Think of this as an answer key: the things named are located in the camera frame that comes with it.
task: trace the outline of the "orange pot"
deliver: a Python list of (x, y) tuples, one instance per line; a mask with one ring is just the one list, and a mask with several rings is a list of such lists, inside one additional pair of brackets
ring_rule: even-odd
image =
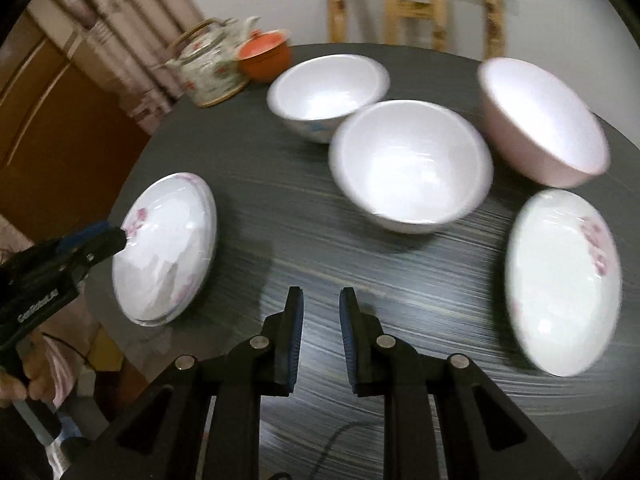
[(240, 70), (260, 83), (270, 83), (291, 66), (289, 31), (282, 28), (261, 33), (254, 30), (251, 39), (238, 48)]

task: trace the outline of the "teapot handle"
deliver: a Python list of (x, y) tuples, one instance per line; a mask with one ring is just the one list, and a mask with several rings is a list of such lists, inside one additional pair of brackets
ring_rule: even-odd
[(199, 30), (202, 30), (205, 27), (209, 27), (209, 25), (211, 25), (212, 23), (215, 23), (216, 25), (218, 25), (220, 27), (224, 27), (225, 23), (227, 21), (228, 20), (219, 20), (217, 18), (209, 18), (208, 20), (204, 20), (203, 22), (200, 22), (195, 27), (193, 27), (191, 30), (187, 30), (187, 32), (185, 32), (183, 35), (181, 35), (180, 38), (175, 40), (172, 44), (170, 44), (167, 47), (167, 50), (169, 51), (169, 54), (172, 57), (175, 57), (177, 55), (177, 52), (175, 51), (175, 49), (178, 47), (178, 45), (184, 43), (186, 40), (188, 40), (191, 36), (193, 36)]

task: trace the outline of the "table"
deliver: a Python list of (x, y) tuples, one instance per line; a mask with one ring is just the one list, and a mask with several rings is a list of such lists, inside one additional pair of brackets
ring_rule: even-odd
[[(478, 63), (402, 46), (323, 44), (294, 49), (296, 61), (353, 53), (382, 63), (389, 99), (420, 99), (459, 112), (481, 129)], [(522, 357), (504, 307), (504, 247), (514, 218), (541, 187), (494, 153), (494, 184), (469, 216), (432, 235), (384, 232), (332, 180), (327, 147), (289, 133), (249, 86), (198, 109), (181, 99), (148, 143), (110, 221), (170, 173), (202, 176), (216, 199), (220, 240), (203, 293), (170, 325), (144, 328), (120, 313), (111, 264), (88, 279), (88, 304), (130, 361), (153, 379), (176, 356), (210, 358), (254, 335), (284, 307), (290, 285), (305, 294), (296, 389), (262, 402), (260, 460), (296, 479), (382, 477), (381, 399), (351, 394), (338, 320), (338, 294), (354, 286), (385, 331), (438, 357), (460, 351), (517, 403), (586, 479), (615, 460), (640, 418), (640, 152), (602, 121), (609, 172), (575, 190), (613, 232), (622, 261), (623, 306), (604, 356), (574, 378), (533, 369)], [(321, 461), (325, 445), (332, 447)]]

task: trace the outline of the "human hand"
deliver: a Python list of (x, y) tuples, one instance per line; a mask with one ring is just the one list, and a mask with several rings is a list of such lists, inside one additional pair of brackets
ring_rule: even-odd
[(27, 396), (34, 400), (53, 401), (56, 395), (47, 359), (47, 343), (40, 330), (31, 332), (30, 339), (33, 348), (22, 360), (22, 368), (31, 382), (27, 387), (15, 377), (0, 371), (0, 408), (11, 405), (14, 400), (25, 400)]

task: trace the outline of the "brown wooden door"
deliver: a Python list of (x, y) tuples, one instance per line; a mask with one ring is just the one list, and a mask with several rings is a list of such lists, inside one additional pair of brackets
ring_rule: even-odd
[(48, 39), (25, 54), (0, 99), (0, 214), (40, 241), (106, 218), (149, 137)]

